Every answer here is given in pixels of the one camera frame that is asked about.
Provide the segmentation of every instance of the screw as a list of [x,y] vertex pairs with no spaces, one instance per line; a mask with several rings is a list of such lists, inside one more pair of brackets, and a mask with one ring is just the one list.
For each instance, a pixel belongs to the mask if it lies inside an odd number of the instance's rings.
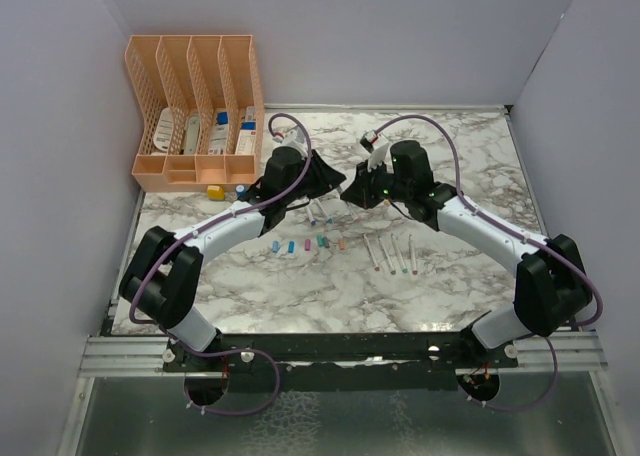
[[242,353],[240,353],[240,359],[245,363],[250,363],[251,361],[253,361],[253,353],[250,353],[249,351],[243,351]]
[[176,355],[170,349],[167,349],[165,350],[164,353],[162,353],[162,361],[164,361],[165,363],[171,363],[175,359],[176,359]]
[[504,347],[504,354],[507,355],[507,358],[515,359],[518,356],[518,348],[513,344],[507,344]]

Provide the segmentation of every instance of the box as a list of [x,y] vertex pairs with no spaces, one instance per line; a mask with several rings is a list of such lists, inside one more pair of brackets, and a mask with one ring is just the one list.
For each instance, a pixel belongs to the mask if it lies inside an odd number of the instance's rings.
[[[218,185],[231,191],[258,178],[264,102],[253,36],[136,35],[125,62],[142,112],[144,130],[132,174],[147,192],[202,191]],[[164,108],[173,117],[166,154],[152,138]],[[195,154],[183,154],[185,128],[198,112]],[[228,114],[226,148],[208,154],[217,115]],[[240,140],[242,122],[253,119],[253,144]],[[236,146],[241,143],[241,153]]]

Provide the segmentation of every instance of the small yellow block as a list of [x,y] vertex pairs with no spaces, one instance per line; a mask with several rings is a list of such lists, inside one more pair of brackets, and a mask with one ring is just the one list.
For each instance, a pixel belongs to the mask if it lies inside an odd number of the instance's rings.
[[213,201],[224,201],[224,189],[220,186],[207,186],[207,196]]

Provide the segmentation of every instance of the gray wall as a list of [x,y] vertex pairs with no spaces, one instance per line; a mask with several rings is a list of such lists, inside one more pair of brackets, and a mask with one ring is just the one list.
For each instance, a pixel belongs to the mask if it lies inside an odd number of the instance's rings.
[[0,453],[51,455],[115,282],[140,117],[101,0],[0,2]]
[[640,6],[574,0],[518,99],[515,132],[551,233],[579,241],[640,448]]
[[571,0],[107,1],[136,33],[255,34],[270,103],[453,105],[514,103]]

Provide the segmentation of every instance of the marble surface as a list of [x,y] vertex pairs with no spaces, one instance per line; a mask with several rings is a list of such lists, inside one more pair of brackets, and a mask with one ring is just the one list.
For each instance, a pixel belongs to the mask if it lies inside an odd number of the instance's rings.
[[[353,178],[355,165],[367,153],[362,134],[399,113],[294,113],[309,130],[314,147],[334,168]],[[506,120],[498,112],[428,112],[452,135],[461,159],[465,193],[485,209],[524,228],[539,232],[533,204]],[[276,130],[291,127],[286,120]],[[453,161],[435,128],[406,121],[384,133],[392,142],[415,139],[426,148],[436,179],[453,182]],[[263,164],[275,143],[265,134]],[[201,274],[198,309],[223,332],[380,332],[459,330],[484,312],[512,301],[514,280],[501,266],[468,244],[403,218],[390,206],[355,208],[354,222],[337,193],[321,198],[333,216],[326,224],[313,208],[311,227],[304,209],[290,212],[273,231],[236,246]],[[199,193],[155,193],[145,196],[133,249],[149,228],[179,229],[204,220],[229,202],[209,201]],[[407,264],[408,238],[416,243],[418,275],[391,275],[386,264],[376,272],[365,249],[367,234],[379,260],[382,236],[394,264],[390,234],[395,234]],[[329,249],[318,248],[316,235],[326,235]],[[346,241],[341,251],[337,242]],[[304,240],[311,239],[311,251]],[[271,252],[274,240],[285,248]],[[294,254],[286,252],[295,241]],[[113,334],[145,334],[149,326],[128,320],[129,303],[120,300]]]

